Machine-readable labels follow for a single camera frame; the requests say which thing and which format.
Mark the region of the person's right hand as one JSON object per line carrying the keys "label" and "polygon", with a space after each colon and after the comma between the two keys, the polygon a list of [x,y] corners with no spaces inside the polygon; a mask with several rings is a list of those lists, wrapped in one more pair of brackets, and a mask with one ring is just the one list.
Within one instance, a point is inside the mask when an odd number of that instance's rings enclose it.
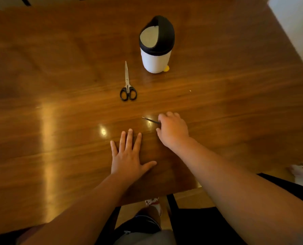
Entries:
{"label": "person's right hand", "polygon": [[167,112],[158,115],[161,122],[162,138],[160,141],[167,148],[174,150],[178,144],[189,138],[186,122],[177,112]]}

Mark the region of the person's left hand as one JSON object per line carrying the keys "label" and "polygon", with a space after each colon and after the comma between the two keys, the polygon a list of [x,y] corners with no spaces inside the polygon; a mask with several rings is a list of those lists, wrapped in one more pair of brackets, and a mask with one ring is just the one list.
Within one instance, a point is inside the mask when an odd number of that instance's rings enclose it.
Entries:
{"label": "person's left hand", "polygon": [[127,133],[125,131],[121,133],[119,147],[117,147],[118,155],[112,157],[111,175],[114,175],[123,185],[129,187],[147,171],[141,171],[140,149],[142,134],[138,133],[135,142],[133,142],[132,150],[126,151]]}

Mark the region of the person's right forearm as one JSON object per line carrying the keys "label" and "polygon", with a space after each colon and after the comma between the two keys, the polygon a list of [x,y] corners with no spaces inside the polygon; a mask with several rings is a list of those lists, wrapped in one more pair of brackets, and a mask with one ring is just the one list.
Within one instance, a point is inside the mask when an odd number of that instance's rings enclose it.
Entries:
{"label": "person's right forearm", "polygon": [[190,137],[178,137],[168,147],[247,244],[290,245],[303,236],[303,201],[299,198]]}

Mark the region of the person's left forearm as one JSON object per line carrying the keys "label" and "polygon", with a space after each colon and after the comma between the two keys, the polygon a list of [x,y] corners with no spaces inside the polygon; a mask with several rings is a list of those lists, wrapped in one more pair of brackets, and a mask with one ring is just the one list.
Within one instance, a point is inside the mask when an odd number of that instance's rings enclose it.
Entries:
{"label": "person's left forearm", "polygon": [[94,245],[134,178],[111,174],[90,193],[44,225],[23,245]]}

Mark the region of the white and red shoe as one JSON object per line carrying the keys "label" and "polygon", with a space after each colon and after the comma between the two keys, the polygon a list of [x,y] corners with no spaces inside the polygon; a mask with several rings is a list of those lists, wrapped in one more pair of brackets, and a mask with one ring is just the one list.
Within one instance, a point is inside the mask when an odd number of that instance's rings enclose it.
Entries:
{"label": "white and red shoe", "polygon": [[159,217],[162,215],[162,207],[160,205],[159,198],[145,200],[145,204],[147,207],[154,207],[157,210]]}

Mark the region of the person's leg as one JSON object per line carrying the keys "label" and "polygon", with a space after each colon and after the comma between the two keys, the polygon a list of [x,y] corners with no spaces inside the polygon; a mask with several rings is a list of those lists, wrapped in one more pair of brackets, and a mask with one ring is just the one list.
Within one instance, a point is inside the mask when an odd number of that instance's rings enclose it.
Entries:
{"label": "person's leg", "polygon": [[177,245],[172,230],[161,228],[160,204],[139,210],[135,216],[117,227],[110,237],[111,245]]}

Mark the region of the white penguin-shaped mini bin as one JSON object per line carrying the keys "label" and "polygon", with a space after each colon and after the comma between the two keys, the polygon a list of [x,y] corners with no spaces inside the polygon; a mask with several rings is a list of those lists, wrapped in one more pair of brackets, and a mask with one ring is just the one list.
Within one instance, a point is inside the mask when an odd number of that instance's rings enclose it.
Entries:
{"label": "white penguin-shaped mini bin", "polygon": [[172,23],[164,16],[154,16],[139,35],[144,68],[152,74],[165,72],[174,44],[175,31]]}

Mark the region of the black handled scissors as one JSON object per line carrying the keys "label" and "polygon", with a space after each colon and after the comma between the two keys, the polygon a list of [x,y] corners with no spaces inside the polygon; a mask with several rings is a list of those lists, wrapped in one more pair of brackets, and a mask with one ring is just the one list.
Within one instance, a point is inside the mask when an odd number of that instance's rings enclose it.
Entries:
{"label": "black handled scissors", "polygon": [[128,71],[128,65],[127,61],[125,61],[125,86],[120,91],[120,99],[122,101],[134,101],[137,99],[137,90],[131,86],[129,82],[129,71]]}

